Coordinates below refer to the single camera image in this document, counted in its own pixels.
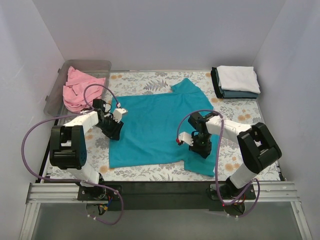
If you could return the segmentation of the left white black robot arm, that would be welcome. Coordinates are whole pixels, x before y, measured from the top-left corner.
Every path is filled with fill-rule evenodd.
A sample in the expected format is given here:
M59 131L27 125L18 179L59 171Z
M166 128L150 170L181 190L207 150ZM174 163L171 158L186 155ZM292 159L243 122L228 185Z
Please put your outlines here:
M124 125L122 118L128 110L119 103L113 112L106 112L106 102L95 99L93 106L82 111L70 122L55 125L50 134L49 161L54 167L69 172L83 187L90 187L95 200L106 196L103 177L87 162L86 133L97 127L110 140L118 141Z

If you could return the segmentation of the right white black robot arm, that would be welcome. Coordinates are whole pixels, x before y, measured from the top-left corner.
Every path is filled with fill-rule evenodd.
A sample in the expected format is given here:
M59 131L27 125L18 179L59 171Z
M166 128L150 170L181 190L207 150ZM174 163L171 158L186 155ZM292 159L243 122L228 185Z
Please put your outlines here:
M191 113L188 123L194 131L187 134L188 149L206 159L212 150L211 137L228 139L238 143L243 163L227 178L222 186L216 185L214 195L220 200L241 198L253 179L265 168L282 157L282 152L268 127L258 122L254 125L224 120L220 113L212 111L203 116Z

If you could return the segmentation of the teal t shirt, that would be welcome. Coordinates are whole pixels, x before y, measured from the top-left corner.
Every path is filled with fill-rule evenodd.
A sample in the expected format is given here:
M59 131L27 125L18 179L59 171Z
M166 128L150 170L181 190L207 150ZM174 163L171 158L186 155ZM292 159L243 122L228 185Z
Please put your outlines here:
M207 158L178 146L177 132L191 133L184 118L214 107L199 87L188 78L171 86L170 93L120 96L118 101L128 113L123 118L119 140L109 142L111 168L184 162L184 169L213 177L219 137L211 137L212 151Z

